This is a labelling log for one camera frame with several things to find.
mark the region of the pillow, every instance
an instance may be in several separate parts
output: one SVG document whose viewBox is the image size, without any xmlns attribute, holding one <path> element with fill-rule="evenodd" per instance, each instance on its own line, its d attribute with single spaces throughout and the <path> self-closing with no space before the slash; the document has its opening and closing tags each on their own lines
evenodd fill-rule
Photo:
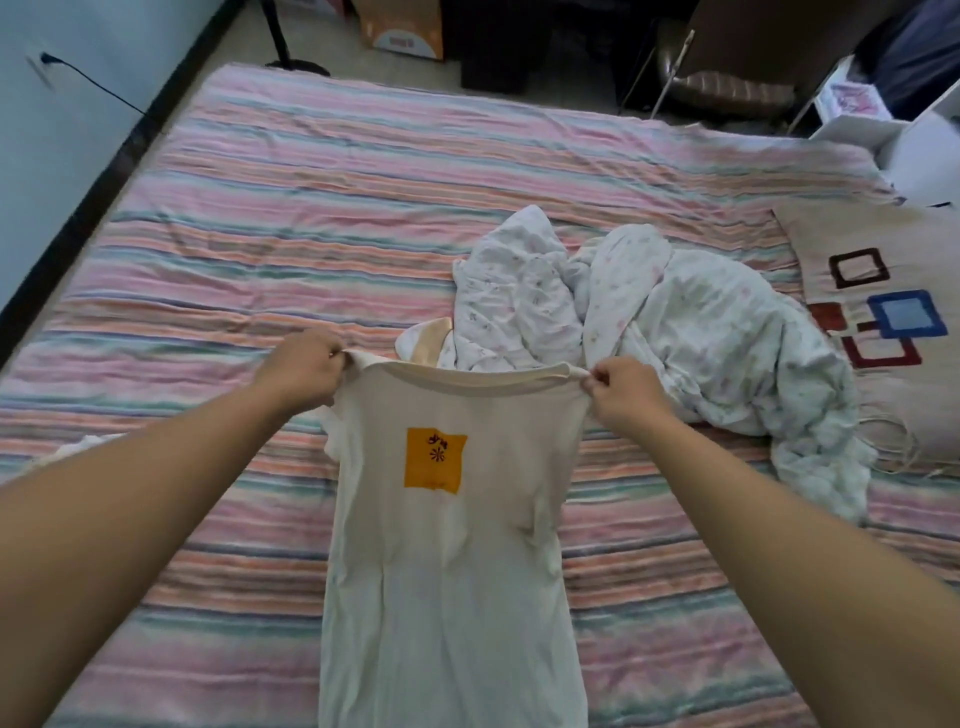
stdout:
<svg viewBox="0 0 960 728">
<path fill-rule="evenodd" d="M 812 201 L 774 214 L 807 308 L 853 365 L 880 466 L 960 474 L 960 215 Z"/>
</svg>

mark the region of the black stand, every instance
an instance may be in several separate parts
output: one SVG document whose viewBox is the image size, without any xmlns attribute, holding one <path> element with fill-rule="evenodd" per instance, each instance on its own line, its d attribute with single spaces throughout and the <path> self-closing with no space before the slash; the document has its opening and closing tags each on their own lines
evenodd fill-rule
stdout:
<svg viewBox="0 0 960 728">
<path fill-rule="evenodd" d="M 319 73 L 321 76 L 330 75 L 330 72 L 318 63 L 290 58 L 290 49 L 287 48 L 287 40 L 283 37 L 283 31 L 280 30 L 279 18 L 276 17 L 276 0 L 260 0 L 260 7 L 263 8 L 263 14 L 267 16 L 267 25 L 270 27 L 270 35 L 274 39 L 274 46 L 276 46 L 277 60 L 267 63 L 268 68 L 283 68 L 288 71 L 309 71 L 310 73 Z"/>
</svg>

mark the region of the mattress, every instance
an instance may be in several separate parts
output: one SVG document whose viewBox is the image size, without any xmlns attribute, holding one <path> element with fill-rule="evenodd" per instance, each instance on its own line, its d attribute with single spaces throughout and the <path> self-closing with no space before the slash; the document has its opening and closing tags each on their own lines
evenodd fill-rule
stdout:
<svg viewBox="0 0 960 728">
<path fill-rule="evenodd" d="M 882 202 L 859 149 L 227 66 L 130 185 L 0 382 L 0 474 L 245 381 L 281 336 L 391 355 L 451 263 L 539 205 L 572 251 L 624 223 L 799 296 L 783 197 Z M 706 429 L 769 471 L 763 441 Z M 337 469 L 315 413 L 254 458 L 52 725 L 316 724 Z M 960 488 L 874 484 L 868 527 L 952 584 Z M 814 725 L 645 454 L 585 435 L 561 531 L 593 726 Z"/>
</svg>

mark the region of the person's left arm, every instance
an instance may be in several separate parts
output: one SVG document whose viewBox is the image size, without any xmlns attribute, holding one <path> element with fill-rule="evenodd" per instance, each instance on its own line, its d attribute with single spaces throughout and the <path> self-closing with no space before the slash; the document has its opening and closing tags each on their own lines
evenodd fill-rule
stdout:
<svg viewBox="0 0 960 728">
<path fill-rule="evenodd" d="M 257 451 L 346 355 L 287 337 L 254 381 L 0 488 L 0 725 L 41 725 Z"/>
</svg>

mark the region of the black baseboard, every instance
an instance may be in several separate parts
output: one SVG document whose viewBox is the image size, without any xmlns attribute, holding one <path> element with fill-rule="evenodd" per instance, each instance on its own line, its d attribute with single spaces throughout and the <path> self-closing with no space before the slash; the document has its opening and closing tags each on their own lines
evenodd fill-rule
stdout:
<svg viewBox="0 0 960 728">
<path fill-rule="evenodd" d="M 136 165 L 170 118 L 180 99 L 197 78 L 245 0 L 225 0 L 196 42 L 164 84 L 147 113 L 133 127 L 107 168 L 90 186 L 77 209 L 54 237 L 16 293 L 0 311 L 0 366 L 6 364 L 30 329 L 37 314 L 70 267 L 77 260 L 90 235 L 96 230 Z"/>
</svg>

